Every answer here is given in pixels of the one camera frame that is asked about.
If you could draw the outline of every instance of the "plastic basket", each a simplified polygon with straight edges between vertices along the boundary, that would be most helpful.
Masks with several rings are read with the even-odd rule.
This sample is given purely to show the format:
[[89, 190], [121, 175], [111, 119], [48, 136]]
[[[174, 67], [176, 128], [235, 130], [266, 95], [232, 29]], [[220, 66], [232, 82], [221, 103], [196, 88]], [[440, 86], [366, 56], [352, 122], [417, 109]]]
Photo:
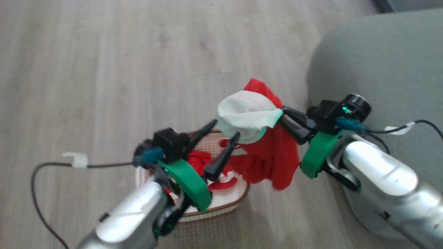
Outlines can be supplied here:
[[[223, 150], [223, 148], [218, 145], [218, 141], [224, 138], [226, 138], [226, 136], [219, 131], [213, 131], [211, 134], [204, 137], [195, 149], [210, 152], [213, 158], [217, 157]], [[149, 171], [146, 171], [141, 167], [136, 169], [136, 187], [145, 184], [150, 179], [151, 176]], [[213, 191], [212, 203], [209, 206], [207, 213], [202, 214], [198, 212], [196, 208], [190, 207], [180, 219], [180, 222], [212, 218], [234, 211], [240, 202], [246, 197], [248, 191], [249, 183], [245, 182], [240, 176], [237, 178], [237, 182], [234, 186], [224, 190]], [[177, 196], [174, 194], [171, 194], [171, 196], [174, 199], [177, 199]]]

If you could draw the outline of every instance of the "green bracket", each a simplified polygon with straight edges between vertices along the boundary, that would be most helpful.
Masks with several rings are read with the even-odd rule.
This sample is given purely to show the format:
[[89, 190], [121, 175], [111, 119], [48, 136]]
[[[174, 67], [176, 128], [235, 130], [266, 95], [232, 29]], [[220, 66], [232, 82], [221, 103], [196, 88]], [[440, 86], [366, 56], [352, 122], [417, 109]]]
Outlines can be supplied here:
[[323, 164], [343, 132], [340, 131], [337, 135], [318, 132], [314, 136], [301, 165], [303, 173], [310, 179], [314, 179], [322, 171]]
[[206, 212], [211, 204], [211, 194], [205, 181], [195, 172], [194, 168], [183, 159], [179, 159], [170, 164], [159, 160], [158, 164], [189, 196], [197, 209], [200, 212]]

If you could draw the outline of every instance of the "laminate floor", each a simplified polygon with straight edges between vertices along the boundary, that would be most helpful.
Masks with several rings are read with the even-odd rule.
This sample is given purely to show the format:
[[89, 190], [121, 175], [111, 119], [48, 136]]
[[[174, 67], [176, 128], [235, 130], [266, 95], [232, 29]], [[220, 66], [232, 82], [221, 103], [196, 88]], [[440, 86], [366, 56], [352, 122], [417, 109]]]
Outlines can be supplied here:
[[[370, 0], [1, 0], [0, 247], [62, 246], [32, 207], [30, 175], [62, 153], [128, 161], [155, 130], [195, 130], [251, 77], [308, 105], [310, 56]], [[43, 214], [75, 245], [134, 188], [130, 167], [44, 169]], [[159, 248], [407, 248], [367, 232], [340, 187], [300, 172], [283, 192], [252, 187], [232, 214], [181, 225]]]

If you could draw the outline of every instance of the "white cable tie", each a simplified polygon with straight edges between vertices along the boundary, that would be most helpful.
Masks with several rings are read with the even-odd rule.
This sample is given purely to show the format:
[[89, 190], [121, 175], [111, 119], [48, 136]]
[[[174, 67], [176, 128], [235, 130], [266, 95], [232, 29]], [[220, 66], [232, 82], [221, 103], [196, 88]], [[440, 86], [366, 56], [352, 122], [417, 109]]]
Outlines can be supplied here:
[[62, 154], [63, 157], [71, 156], [74, 158], [74, 162], [72, 163], [72, 167], [74, 168], [87, 168], [88, 167], [88, 156], [85, 154], [77, 153], [77, 152], [64, 152]]
[[[401, 129], [400, 131], [391, 132], [391, 133], [389, 133], [389, 134], [393, 134], [393, 135], [404, 135], [404, 134], [408, 133], [408, 132], [412, 129], [412, 127], [413, 127], [414, 125], [415, 125], [415, 122], [407, 123], [407, 124], [406, 124], [406, 128]], [[385, 131], [392, 130], [392, 129], [396, 129], [396, 128], [398, 128], [398, 127], [395, 127], [395, 126], [386, 126]]]

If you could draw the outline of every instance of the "black cable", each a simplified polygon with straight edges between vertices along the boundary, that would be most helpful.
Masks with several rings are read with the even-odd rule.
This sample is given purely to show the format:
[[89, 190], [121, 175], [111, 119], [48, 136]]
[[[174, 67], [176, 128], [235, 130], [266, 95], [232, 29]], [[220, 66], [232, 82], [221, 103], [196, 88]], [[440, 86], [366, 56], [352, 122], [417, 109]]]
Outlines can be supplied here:
[[440, 129], [435, 124], [433, 124], [427, 120], [424, 120], [424, 119], [419, 119], [419, 120], [415, 121], [415, 123], [416, 124], [424, 123], [424, 124], [430, 125], [440, 135], [440, 138], [443, 140], [443, 133], [440, 131]]
[[[424, 123], [424, 124], [428, 124], [430, 125], [440, 136], [440, 138], [443, 140], [443, 133], [440, 131], [440, 129], [433, 123], [424, 120], [424, 119], [419, 119], [414, 121], [414, 123], [419, 124], [419, 123]], [[392, 130], [387, 130], [387, 131], [377, 131], [377, 130], [366, 130], [367, 133], [375, 133], [375, 134], [388, 134], [388, 133], [392, 133], [392, 132], [398, 132], [400, 130], [403, 130], [404, 128], [407, 128], [407, 125], [402, 125], [398, 128], [392, 129]]]
[[407, 126], [406, 125], [402, 125], [400, 127], [397, 127], [395, 129], [392, 129], [392, 130], [387, 130], [387, 131], [377, 131], [377, 130], [370, 130], [370, 129], [368, 129], [368, 130], [366, 130], [366, 132], [367, 133], [374, 133], [374, 134], [388, 134], [388, 133], [392, 133], [392, 132], [398, 132], [398, 131], [403, 130], [405, 128], [407, 128]]
[[[96, 165], [87, 165], [87, 168], [110, 168], [110, 167], [121, 167], [126, 165], [131, 165], [132, 162], [128, 163], [110, 163], [110, 164], [96, 164]], [[37, 215], [40, 218], [40, 221], [43, 223], [43, 225], [46, 227], [46, 229], [63, 245], [65, 249], [69, 249], [66, 242], [60, 237], [58, 233], [54, 231], [54, 229], [46, 222], [45, 218], [43, 217], [43, 214], [40, 210], [40, 207], [37, 203], [37, 196], [35, 193], [35, 177], [40, 169], [48, 166], [59, 166], [59, 167], [72, 167], [72, 164], [70, 163], [57, 163], [57, 162], [50, 162], [50, 163], [42, 163], [35, 167], [35, 169], [32, 171], [31, 175], [31, 195], [32, 195], [32, 203], [34, 204], [35, 211], [37, 212]]]
[[386, 154], [388, 154], [388, 155], [391, 154], [391, 152], [390, 152], [390, 150], [389, 150], [389, 147], [386, 145], [386, 143], [383, 141], [383, 139], [381, 139], [381, 138], [379, 138], [379, 137], [377, 137], [376, 135], [371, 134], [371, 133], [367, 134], [367, 136], [372, 137], [373, 139], [377, 140], [377, 142], [379, 142], [381, 145], [383, 145], [383, 147], [384, 147], [385, 150], [386, 150]]

